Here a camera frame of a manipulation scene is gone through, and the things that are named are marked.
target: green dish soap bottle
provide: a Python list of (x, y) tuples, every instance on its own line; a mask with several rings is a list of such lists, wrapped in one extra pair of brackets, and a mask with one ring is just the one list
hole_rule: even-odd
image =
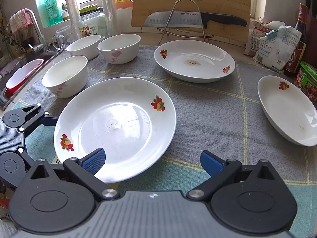
[(57, 5), (57, 0), (44, 0), (49, 24), (54, 25), (63, 21), (62, 10)]

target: glass mug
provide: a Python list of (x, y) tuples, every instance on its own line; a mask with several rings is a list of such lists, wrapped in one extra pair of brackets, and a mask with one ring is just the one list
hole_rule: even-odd
[[(57, 47), (55, 45), (57, 39), (57, 43), (61, 44), (61, 47)], [(53, 46), (57, 50), (66, 49), (71, 43), (75, 42), (76, 40), (77, 37), (74, 25), (68, 25), (66, 27), (60, 28), (58, 31), (56, 31), (56, 35), (52, 38)]]

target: gray tablecloth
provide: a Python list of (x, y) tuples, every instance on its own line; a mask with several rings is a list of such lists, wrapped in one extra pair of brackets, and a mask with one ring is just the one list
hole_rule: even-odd
[[(124, 65), (107, 64), (102, 55), (88, 62), (85, 88), (115, 77), (143, 78), (163, 88), (176, 108), (175, 136), (162, 159), (143, 174), (121, 182), (119, 189), (187, 192), (209, 177), (200, 166), (200, 153), (205, 149), (243, 164), (256, 164), (264, 158), (273, 164), (299, 205), (292, 232), (297, 237), (311, 235), (317, 212), (313, 150), (294, 145), (275, 131), (257, 93), (261, 77), (283, 75), (236, 61), (235, 71), (220, 81), (188, 83), (172, 77), (155, 62), (155, 49), (140, 47), (138, 57)], [(37, 79), (15, 107), (41, 103), (51, 115), (58, 116), (72, 98), (56, 98), (41, 81), (42, 77)], [(41, 126), (27, 138), (28, 152), (34, 159), (55, 157), (53, 130)]]

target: soy sauce bottle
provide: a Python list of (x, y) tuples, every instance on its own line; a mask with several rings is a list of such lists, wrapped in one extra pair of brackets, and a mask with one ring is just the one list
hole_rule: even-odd
[(306, 19), (308, 14), (308, 7), (304, 4), (299, 4), (299, 14), (295, 29), (301, 32), (302, 36), (299, 40), (291, 58), (284, 67), (284, 74), (289, 77), (295, 77), (299, 71), (299, 66), (306, 48)]

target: green container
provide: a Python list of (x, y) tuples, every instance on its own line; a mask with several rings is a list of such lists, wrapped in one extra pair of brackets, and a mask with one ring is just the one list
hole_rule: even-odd
[(294, 80), (298, 87), (315, 105), (317, 101), (317, 69), (310, 64), (301, 61), (301, 68)]
[(57, 6), (57, 0), (44, 0), (44, 3), (50, 25), (63, 21), (62, 10)]

